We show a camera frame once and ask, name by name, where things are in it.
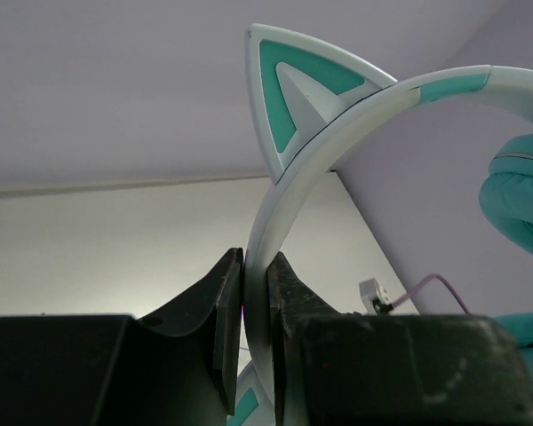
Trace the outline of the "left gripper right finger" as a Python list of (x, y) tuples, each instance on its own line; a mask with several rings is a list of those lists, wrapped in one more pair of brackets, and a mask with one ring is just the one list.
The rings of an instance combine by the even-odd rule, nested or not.
[(493, 319), (341, 313), (283, 254), (267, 285), (277, 424), (533, 425), (533, 377)]

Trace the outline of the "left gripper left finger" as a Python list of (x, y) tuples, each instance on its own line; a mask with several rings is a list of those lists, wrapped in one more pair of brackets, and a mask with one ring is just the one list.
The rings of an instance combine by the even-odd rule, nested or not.
[(223, 425), (235, 411), (243, 253), (148, 315), (0, 317), (0, 425)]

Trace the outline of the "teal cat ear headphones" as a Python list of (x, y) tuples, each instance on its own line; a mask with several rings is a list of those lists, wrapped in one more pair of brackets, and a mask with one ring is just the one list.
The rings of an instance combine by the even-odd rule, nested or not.
[[(262, 24), (248, 29), (245, 49), (252, 119), (272, 183), (247, 245), (243, 317), (251, 362), (238, 378), (228, 423), (279, 425), (267, 269), (317, 181), (377, 127), (438, 100), (472, 97), (533, 124), (533, 70), (455, 67), (398, 81), (333, 44)], [(513, 138), (490, 162), (480, 204), (499, 232), (533, 255), (533, 134)], [(520, 343), (514, 330), (496, 323), (521, 356), (533, 349), (533, 330)], [(533, 364), (523, 360), (533, 377)]]

